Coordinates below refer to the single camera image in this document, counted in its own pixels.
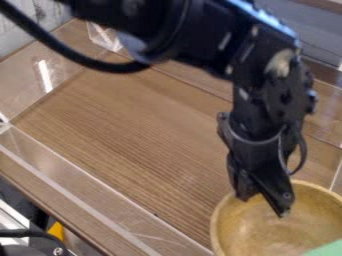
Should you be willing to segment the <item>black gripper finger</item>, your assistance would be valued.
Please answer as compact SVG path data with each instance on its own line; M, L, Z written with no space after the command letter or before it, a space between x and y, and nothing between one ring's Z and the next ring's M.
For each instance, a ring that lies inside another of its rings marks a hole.
M228 155L226 166L236 197L248 202L260 193L254 181L248 172L240 167L232 154Z
M291 180L263 182L260 190L277 216L284 218L291 213L296 201Z

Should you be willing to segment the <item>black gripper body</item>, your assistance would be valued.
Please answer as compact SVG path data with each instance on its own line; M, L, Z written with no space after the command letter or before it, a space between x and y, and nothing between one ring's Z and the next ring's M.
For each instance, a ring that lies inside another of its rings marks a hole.
M260 193L263 182L291 180L291 176L303 169L308 157L301 126L284 126L272 137L252 140L238 133L230 112L221 112L217 120L218 134L230 150L229 154L248 172Z

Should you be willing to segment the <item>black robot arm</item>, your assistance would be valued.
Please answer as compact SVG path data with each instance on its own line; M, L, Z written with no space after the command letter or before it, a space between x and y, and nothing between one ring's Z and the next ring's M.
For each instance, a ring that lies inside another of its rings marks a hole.
M69 0L74 15L116 29L133 58L206 70L233 84L217 116L236 195L263 195L285 216L296 201L288 161L308 152L304 121L316 110L313 75L296 31L253 0Z

